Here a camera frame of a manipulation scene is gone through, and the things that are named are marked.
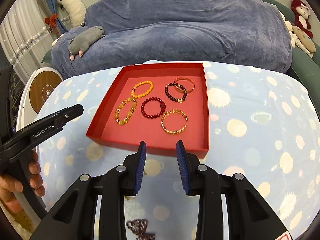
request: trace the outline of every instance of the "yellow beaded bracelet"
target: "yellow beaded bracelet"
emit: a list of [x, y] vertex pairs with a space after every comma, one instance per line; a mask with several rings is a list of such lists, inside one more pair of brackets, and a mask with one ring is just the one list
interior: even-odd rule
[[[139, 87], [139, 86], [141, 86], [141, 85], [144, 85], [144, 84], [150, 84], [150, 88], [149, 88], [146, 92], [144, 92], [143, 94], [140, 94], [140, 95], [135, 96], [135, 95], [134, 95], [134, 92], [135, 92], [135, 90], [137, 89], [137, 87]], [[152, 83], [151, 81], [143, 81], [143, 82], [140, 82], [140, 83], [136, 84], [136, 85], [133, 87], [133, 89], [132, 89], [132, 91], [131, 91], [131, 96], [132, 96], [133, 98], [142, 98], [142, 97], [146, 96], [147, 94], [149, 94], [149, 93], [152, 91], [152, 89], [153, 89], [153, 83]]]
[[[132, 103], [132, 107], [130, 108], [129, 112], [127, 113], [126, 117], [119, 121], [119, 112], [121, 110], [121, 108], [128, 102], [130, 101], [133, 101]], [[119, 124], [119, 125], [124, 125], [125, 123], [127, 123], [133, 113], [133, 111], [136, 109], [136, 106], [137, 106], [137, 100], [135, 100], [134, 98], [127, 98], [126, 100], [124, 100], [123, 102], [121, 102], [121, 104], [118, 106], [117, 110], [116, 110], [116, 114], [115, 114], [115, 119], [116, 119], [116, 122]]]
[[181, 110], [178, 110], [178, 109], [172, 109], [172, 110], [169, 110], [168, 112], [166, 112], [163, 116], [162, 116], [162, 119], [161, 119], [161, 127], [162, 129], [166, 132], [166, 133], [170, 133], [170, 134], [179, 134], [179, 133], [182, 133], [185, 128], [187, 127], [187, 124], [184, 125], [184, 127], [182, 127], [180, 130], [177, 130], [177, 131], [169, 131], [166, 127], [164, 127], [163, 125], [163, 121], [164, 119], [166, 118], [167, 115], [169, 114], [181, 114], [184, 119], [186, 119], [186, 121], [188, 121], [188, 118], [187, 116], [185, 115], [184, 112], [182, 112]]

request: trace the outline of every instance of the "gold bangle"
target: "gold bangle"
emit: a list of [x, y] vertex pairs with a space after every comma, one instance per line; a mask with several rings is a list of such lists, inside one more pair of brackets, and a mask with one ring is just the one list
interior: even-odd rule
[[[133, 101], [132, 102], [132, 106], [129, 110], [129, 112], [127, 113], [126, 117], [119, 121], [119, 112], [121, 110], [121, 108], [128, 102], [130, 101]], [[133, 113], [133, 111], [136, 109], [136, 106], [137, 106], [137, 100], [135, 100], [134, 98], [127, 98], [126, 100], [124, 100], [123, 102], [121, 102], [121, 104], [118, 106], [117, 110], [116, 110], [116, 113], [115, 113], [115, 119], [116, 119], [116, 122], [119, 124], [119, 125], [124, 125], [125, 123], [127, 123]]]
[[[137, 87], [139, 87], [139, 86], [141, 86], [141, 85], [144, 85], [144, 84], [150, 84], [150, 88], [149, 88], [146, 92], [144, 92], [143, 94], [140, 94], [140, 95], [135, 96], [135, 95], [134, 95], [134, 92], [135, 92], [135, 90], [137, 89]], [[153, 83], [152, 83], [151, 81], [143, 81], [143, 82], [140, 82], [140, 83], [136, 84], [136, 85], [133, 87], [133, 89], [132, 89], [132, 91], [131, 91], [131, 97], [132, 97], [132, 98], [142, 98], [142, 97], [146, 96], [147, 94], [149, 94], [149, 93], [152, 91], [152, 89], [153, 89]]]
[[177, 131], [169, 131], [167, 128], [164, 127], [163, 125], [163, 121], [164, 119], [166, 118], [167, 115], [169, 114], [181, 114], [184, 119], [186, 119], [186, 121], [188, 121], [188, 118], [187, 116], [184, 114], [184, 112], [182, 112], [181, 110], [178, 110], [178, 109], [172, 109], [172, 110], [169, 110], [168, 112], [166, 112], [163, 116], [162, 116], [162, 119], [161, 119], [161, 127], [162, 129], [166, 132], [166, 133], [170, 133], [170, 134], [179, 134], [179, 133], [182, 133], [185, 128], [187, 127], [187, 124], [184, 125], [184, 127], [180, 130], [177, 130]]
[[[177, 83], [177, 81], [179, 81], [179, 80], [187, 80], [187, 81], [189, 81], [192, 85], [193, 85], [193, 89], [191, 89], [191, 90], [187, 90], [187, 93], [191, 93], [193, 90], [195, 90], [195, 84], [190, 80], [190, 79], [188, 79], [188, 78], [176, 78], [176, 80], [174, 81], [174, 83]], [[180, 93], [184, 93], [185, 91], [183, 90], [183, 89], [181, 89], [180, 87], [178, 87], [178, 86], [174, 86], [174, 88], [177, 90], [177, 91], [179, 91]]]

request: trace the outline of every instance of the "beaded bracelet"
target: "beaded bracelet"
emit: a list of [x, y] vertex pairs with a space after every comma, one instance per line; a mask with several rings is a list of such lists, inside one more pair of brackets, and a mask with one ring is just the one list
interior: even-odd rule
[[[168, 92], [168, 86], [170, 86], [170, 87], [172, 87], [172, 86], [177, 86], [177, 87], [181, 88], [182, 91], [183, 91], [183, 97], [182, 97], [182, 98], [179, 98], [179, 99], [178, 99], [178, 98], [174, 98], [172, 95], [169, 94], [169, 92]], [[182, 103], [182, 102], [183, 102], [184, 100], [186, 100], [186, 98], [187, 98], [187, 91], [186, 91], [186, 89], [184, 88], [184, 86], [179, 85], [178, 83], [169, 83], [169, 84], [167, 84], [167, 85], [164, 87], [164, 91], [165, 91], [165, 94], [167, 95], [167, 97], [168, 97], [170, 100], [174, 101], [174, 102]]]
[[[187, 93], [191, 93], [193, 90], [195, 90], [196, 85], [194, 84], [194, 82], [193, 82], [192, 80], [190, 80], [190, 79], [188, 79], [188, 78], [176, 78], [176, 80], [174, 81], [174, 84], [176, 84], [177, 81], [179, 81], [179, 80], [187, 80], [187, 81], [189, 81], [189, 82], [193, 85], [193, 88], [192, 88], [192, 89], [186, 91]], [[177, 91], [179, 91], [180, 93], [184, 93], [184, 91], [183, 91], [180, 87], [174, 86], [174, 88], [175, 88]]]
[[[144, 106], [149, 102], [149, 101], [158, 101], [160, 103], [160, 108], [161, 108], [161, 111], [158, 113], [158, 114], [154, 114], [154, 115], [148, 115], [146, 114], [146, 112], [144, 111]], [[164, 110], [165, 110], [165, 103], [160, 99], [160, 98], [147, 98], [146, 100], [143, 101], [142, 105], [141, 105], [141, 113], [144, 117], [146, 118], [151, 118], [151, 119], [154, 119], [154, 118], [157, 118], [157, 117], [160, 117], [161, 115], [163, 115], [164, 113]]]
[[[146, 92], [144, 92], [143, 94], [140, 94], [140, 95], [135, 96], [135, 95], [134, 95], [134, 92], [135, 92], [135, 90], [137, 89], [137, 87], [139, 87], [139, 86], [141, 86], [141, 85], [144, 85], [144, 84], [150, 84], [150, 88], [149, 88]], [[140, 82], [140, 83], [136, 84], [136, 85], [133, 87], [133, 89], [132, 89], [132, 91], [131, 91], [131, 97], [132, 97], [132, 98], [142, 98], [142, 97], [146, 96], [147, 94], [149, 94], [149, 93], [152, 91], [152, 89], [153, 89], [153, 83], [152, 83], [151, 81], [143, 81], [143, 82]]]
[[[130, 108], [129, 112], [127, 113], [127, 116], [119, 121], [119, 112], [121, 110], [121, 108], [128, 102], [130, 101], [133, 101], [132, 102], [132, 107]], [[116, 122], [119, 124], [119, 125], [124, 125], [125, 123], [127, 123], [133, 113], [133, 111], [135, 110], [137, 106], [137, 100], [135, 100], [134, 98], [127, 98], [126, 100], [124, 100], [123, 102], [121, 102], [121, 104], [118, 106], [117, 110], [116, 110], [116, 114], [115, 114], [115, 119], [116, 119]]]
[[179, 133], [182, 133], [185, 128], [187, 127], [187, 124], [184, 125], [184, 127], [182, 127], [180, 130], [177, 130], [177, 131], [169, 131], [166, 127], [164, 127], [163, 125], [163, 121], [164, 119], [166, 118], [167, 115], [169, 114], [181, 114], [184, 119], [186, 119], [186, 121], [188, 121], [188, 118], [187, 116], [185, 115], [184, 112], [182, 112], [181, 110], [178, 110], [178, 109], [172, 109], [172, 110], [169, 110], [168, 112], [166, 112], [163, 116], [162, 116], [162, 119], [161, 119], [161, 127], [162, 129], [166, 132], [166, 133], [170, 133], [170, 134], [179, 134]]

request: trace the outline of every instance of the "red stuffed bear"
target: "red stuffed bear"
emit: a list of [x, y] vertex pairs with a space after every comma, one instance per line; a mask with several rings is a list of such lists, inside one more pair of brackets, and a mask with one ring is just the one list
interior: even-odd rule
[[311, 28], [308, 18], [310, 16], [310, 10], [308, 6], [301, 0], [292, 0], [291, 10], [294, 12], [294, 24], [302, 29], [310, 39], [313, 38], [311, 31], [308, 31]]

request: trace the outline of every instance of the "metal screw head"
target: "metal screw head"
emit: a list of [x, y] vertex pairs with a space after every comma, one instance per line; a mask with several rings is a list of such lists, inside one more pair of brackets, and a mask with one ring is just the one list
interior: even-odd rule
[[88, 174], [82, 174], [81, 176], [80, 176], [80, 180], [81, 181], [87, 181], [89, 179], [89, 175]]
[[236, 178], [237, 180], [243, 180], [244, 176], [243, 176], [241, 173], [236, 173], [236, 174], [235, 174], [235, 178]]
[[123, 171], [125, 171], [126, 170], [126, 167], [124, 166], [124, 165], [119, 165], [118, 167], [117, 167], [117, 171], [119, 171], [119, 172], [123, 172]]
[[203, 165], [203, 164], [200, 164], [200, 165], [198, 166], [198, 170], [199, 170], [199, 171], [206, 171], [207, 169], [208, 169], [208, 167], [205, 166], [205, 165]]

